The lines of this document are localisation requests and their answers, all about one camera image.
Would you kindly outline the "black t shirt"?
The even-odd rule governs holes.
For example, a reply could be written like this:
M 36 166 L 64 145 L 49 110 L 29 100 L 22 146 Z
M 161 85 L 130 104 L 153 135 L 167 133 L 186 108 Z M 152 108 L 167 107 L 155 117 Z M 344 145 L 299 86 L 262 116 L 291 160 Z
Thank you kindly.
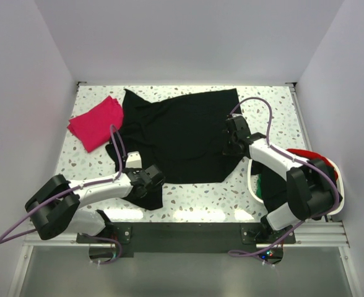
M 241 161 L 223 154 L 225 121 L 238 102 L 236 89 L 155 103 L 126 90 L 123 123 L 115 140 L 128 153 L 139 152 L 144 168 L 156 165 L 166 183 L 221 183 Z

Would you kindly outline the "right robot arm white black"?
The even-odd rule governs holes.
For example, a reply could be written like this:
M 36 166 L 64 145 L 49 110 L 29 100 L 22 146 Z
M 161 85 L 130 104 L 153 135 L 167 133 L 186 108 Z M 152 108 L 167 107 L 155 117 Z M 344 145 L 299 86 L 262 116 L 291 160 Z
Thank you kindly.
M 259 234 L 263 241 L 274 243 L 285 227 L 337 212 L 344 205 L 336 179 L 324 160 L 299 157 L 271 144 L 264 134 L 251 133 L 242 115 L 229 115 L 225 124 L 228 140 L 224 154 L 249 158 L 286 183 L 286 201 L 276 209 L 268 210 L 262 219 Z

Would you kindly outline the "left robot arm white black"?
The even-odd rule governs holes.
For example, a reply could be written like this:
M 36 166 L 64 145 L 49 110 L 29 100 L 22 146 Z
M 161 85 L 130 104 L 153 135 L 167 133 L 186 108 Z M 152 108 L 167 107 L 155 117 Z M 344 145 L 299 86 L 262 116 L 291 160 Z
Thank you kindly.
M 146 169 L 125 168 L 103 179 L 67 180 L 57 174 L 25 204 L 39 237 L 49 240 L 65 231 L 85 233 L 99 243 L 112 236 L 104 211 L 83 208 L 108 199 L 122 199 L 147 210 L 162 208 L 165 176 L 156 165 Z

